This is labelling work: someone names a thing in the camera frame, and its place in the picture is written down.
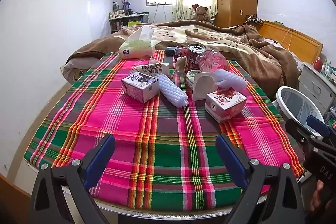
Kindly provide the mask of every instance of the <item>drawer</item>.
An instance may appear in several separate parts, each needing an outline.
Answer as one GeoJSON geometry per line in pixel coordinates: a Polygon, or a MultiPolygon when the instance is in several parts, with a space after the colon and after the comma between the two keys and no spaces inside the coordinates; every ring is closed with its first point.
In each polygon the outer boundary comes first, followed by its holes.
{"type": "Polygon", "coordinates": [[[299,81],[315,96],[324,109],[329,110],[335,94],[315,73],[304,67],[299,81]]]}
{"type": "Polygon", "coordinates": [[[301,82],[299,82],[299,91],[302,92],[305,96],[307,96],[313,102],[314,105],[316,105],[317,109],[321,112],[323,116],[323,114],[326,112],[325,108],[301,82]]]}

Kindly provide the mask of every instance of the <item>nightstand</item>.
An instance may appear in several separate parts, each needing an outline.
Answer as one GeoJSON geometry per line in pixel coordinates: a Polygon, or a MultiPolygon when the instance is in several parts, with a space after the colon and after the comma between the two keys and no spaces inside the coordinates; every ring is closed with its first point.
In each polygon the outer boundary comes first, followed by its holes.
{"type": "Polygon", "coordinates": [[[299,91],[307,96],[323,115],[336,103],[336,86],[307,62],[299,78],[299,91]]]}

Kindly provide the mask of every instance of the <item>red can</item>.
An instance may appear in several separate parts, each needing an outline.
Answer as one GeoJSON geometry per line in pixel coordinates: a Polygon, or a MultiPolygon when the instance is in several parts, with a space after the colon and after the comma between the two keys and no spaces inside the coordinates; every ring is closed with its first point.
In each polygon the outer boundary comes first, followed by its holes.
{"type": "Polygon", "coordinates": [[[174,51],[174,57],[177,59],[179,57],[187,56],[188,48],[187,47],[176,47],[174,51]]]}
{"type": "Polygon", "coordinates": [[[188,46],[187,60],[185,63],[184,71],[187,73],[190,70],[200,69],[196,57],[204,51],[205,47],[200,44],[190,44],[188,46]]]}

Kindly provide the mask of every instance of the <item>white plastic container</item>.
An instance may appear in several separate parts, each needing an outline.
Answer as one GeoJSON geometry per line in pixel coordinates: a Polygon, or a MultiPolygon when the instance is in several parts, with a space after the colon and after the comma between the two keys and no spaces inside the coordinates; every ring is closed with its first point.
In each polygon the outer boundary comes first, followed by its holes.
{"type": "Polygon", "coordinates": [[[309,115],[313,115],[324,122],[321,112],[308,97],[288,86],[280,87],[276,96],[277,99],[273,102],[273,105],[285,121],[292,118],[310,130],[318,140],[323,139],[319,133],[307,125],[306,119],[309,115]]]}

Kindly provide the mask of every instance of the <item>snack package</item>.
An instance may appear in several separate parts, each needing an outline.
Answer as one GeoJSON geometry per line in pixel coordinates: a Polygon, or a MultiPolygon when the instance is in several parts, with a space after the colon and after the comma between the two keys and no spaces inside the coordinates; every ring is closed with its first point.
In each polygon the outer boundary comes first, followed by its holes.
{"type": "Polygon", "coordinates": [[[205,110],[218,122],[224,122],[242,112],[246,97],[229,88],[209,93],[205,100],[205,110]]]}
{"type": "Polygon", "coordinates": [[[153,33],[154,29],[145,25],[131,34],[119,48],[121,59],[152,57],[155,53],[151,42],[153,33]]]}
{"type": "Polygon", "coordinates": [[[157,73],[163,73],[164,75],[170,77],[169,63],[156,63],[149,65],[139,65],[138,72],[154,76],[157,73]]]}

